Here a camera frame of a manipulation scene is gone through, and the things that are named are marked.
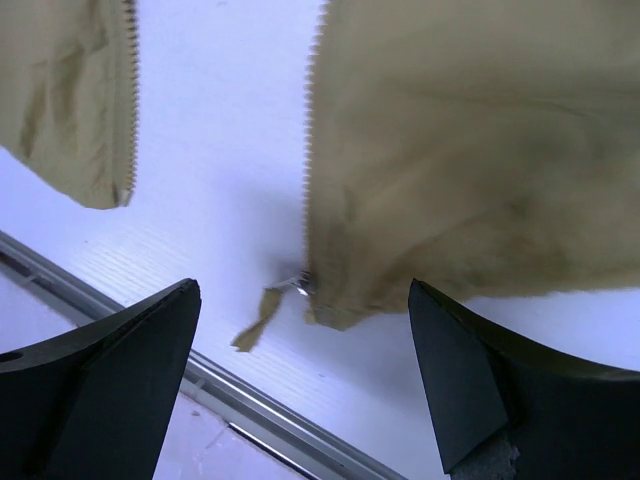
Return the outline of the aluminium table edge rail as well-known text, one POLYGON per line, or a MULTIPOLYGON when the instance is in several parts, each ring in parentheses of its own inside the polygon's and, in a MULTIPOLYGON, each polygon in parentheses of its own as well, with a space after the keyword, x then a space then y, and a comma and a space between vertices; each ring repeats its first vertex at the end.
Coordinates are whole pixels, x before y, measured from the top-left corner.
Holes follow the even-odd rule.
MULTIPOLYGON (((1 234, 1 270, 77 326, 123 309, 6 233, 1 234)), ((180 392, 307 479, 403 478, 195 350, 180 392)))

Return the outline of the olive green jacket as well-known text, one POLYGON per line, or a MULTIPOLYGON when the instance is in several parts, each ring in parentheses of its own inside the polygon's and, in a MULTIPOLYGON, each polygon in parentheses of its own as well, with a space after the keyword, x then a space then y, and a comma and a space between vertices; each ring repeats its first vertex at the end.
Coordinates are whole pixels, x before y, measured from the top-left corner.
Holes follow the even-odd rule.
MULTIPOLYGON (((1 5, 1 144, 93 209, 136 176, 131 1, 1 5)), ((639 283, 635 1, 329 1, 307 70, 306 318, 639 283)))

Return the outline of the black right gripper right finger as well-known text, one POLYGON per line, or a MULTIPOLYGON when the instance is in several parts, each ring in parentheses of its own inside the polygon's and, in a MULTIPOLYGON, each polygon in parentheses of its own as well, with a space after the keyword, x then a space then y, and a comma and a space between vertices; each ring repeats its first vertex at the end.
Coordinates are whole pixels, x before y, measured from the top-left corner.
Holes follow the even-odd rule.
POLYGON ((409 317, 453 479, 635 479, 639 375, 495 324, 422 281, 409 317))

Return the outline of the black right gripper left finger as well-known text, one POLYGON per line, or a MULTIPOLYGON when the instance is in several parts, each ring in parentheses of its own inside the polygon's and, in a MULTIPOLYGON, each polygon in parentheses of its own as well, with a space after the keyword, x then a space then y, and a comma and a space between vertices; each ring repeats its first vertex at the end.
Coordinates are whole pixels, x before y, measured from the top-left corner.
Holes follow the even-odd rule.
POLYGON ((199 285, 185 279, 2 354, 2 478, 152 478, 200 309, 199 285))

